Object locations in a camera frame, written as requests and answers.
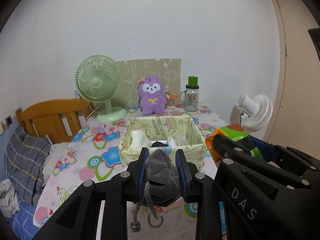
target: door frame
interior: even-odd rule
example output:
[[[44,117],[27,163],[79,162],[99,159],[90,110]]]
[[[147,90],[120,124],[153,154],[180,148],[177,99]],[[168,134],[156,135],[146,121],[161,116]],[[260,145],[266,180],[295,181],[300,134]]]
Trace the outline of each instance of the door frame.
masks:
[[[284,80],[285,80],[285,73],[287,67],[287,55],[286,55],[286,41],[285,41],[285,32],[284,32],[284,23],[282,19],[281,10],[277,0],[272,0],[273,7],[275,8],[276,18],[278,22],[278,29],[279,29],[279,39],[280,39],[280,72],[279,72],[279,81],[278,81],[278,88],[276,93],[276,100],[273,105],[273,114],[271,116],[270,122],[268,124],[267,130],[263,137],[264,141],[268,141],[273,130],[273,127],[276,123],[276,119],[278,117],[279,109],[281,106],[281,100],[284,90]]]

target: plaid pillowcase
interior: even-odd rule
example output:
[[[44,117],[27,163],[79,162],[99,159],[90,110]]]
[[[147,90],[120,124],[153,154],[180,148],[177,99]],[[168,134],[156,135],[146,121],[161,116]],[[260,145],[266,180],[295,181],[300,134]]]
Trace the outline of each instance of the plaid pillowcase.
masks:
[[[17,194],[29,205],[37,204],[44,187],[42,170],[51,145],[44,139],[26,135],[18,127],[7,147],[7,175]]]

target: wooden headboard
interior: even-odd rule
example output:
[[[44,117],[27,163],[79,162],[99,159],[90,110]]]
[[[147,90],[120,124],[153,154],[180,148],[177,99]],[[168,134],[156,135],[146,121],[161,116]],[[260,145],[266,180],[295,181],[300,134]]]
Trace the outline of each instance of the wooden headboard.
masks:
[[[23,112],[16,111],[19,125],[32,136],[49,136],[53,143],[70,142],[73,136],[81,129],[78,112],[82,112],[84,118],[92,112],[89,102],[83,98],[55,99],[37,103],[28,107]],[[64,114],[68,121],[73,136],[68,136],[62,122]]]

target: door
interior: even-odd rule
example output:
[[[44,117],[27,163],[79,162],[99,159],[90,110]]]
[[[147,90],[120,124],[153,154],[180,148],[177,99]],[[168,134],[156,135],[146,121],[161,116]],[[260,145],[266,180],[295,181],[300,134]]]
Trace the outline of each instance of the door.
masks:
[[[320,159],[320,63],[308,33],[319,26],[301,0],[276,2],[281,15],[279,29],[283,28],[280,34],[284,35],[280,40],[285,42],[285,71],[280,107],[268,142]]]

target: metal screw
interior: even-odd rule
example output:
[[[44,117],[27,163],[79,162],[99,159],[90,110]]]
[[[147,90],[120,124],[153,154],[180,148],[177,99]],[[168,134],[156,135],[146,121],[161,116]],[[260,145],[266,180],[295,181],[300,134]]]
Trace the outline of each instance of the metal screw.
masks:
[[[91,179],[87,179],[84,181],[83,186],[90,187],[93,184],[93,181]]]
[[[307,181],[306,179],[303,179],[301,182],[302,182],[304,185],[309,186],[309,181]]]
[[[120,173],[120,176],[123,177],[123,178],[127,178],[127,177],[130,176],[130,172],[128,172],[128,171],[123,171],[123,172]]]
[[[201,172],[196,173],[196,178],[197,179],[203,179],[204,178],[204,174]]]
[[[223,159],[222,160],[225,164],[233,164],[233,160],[230,159]]]

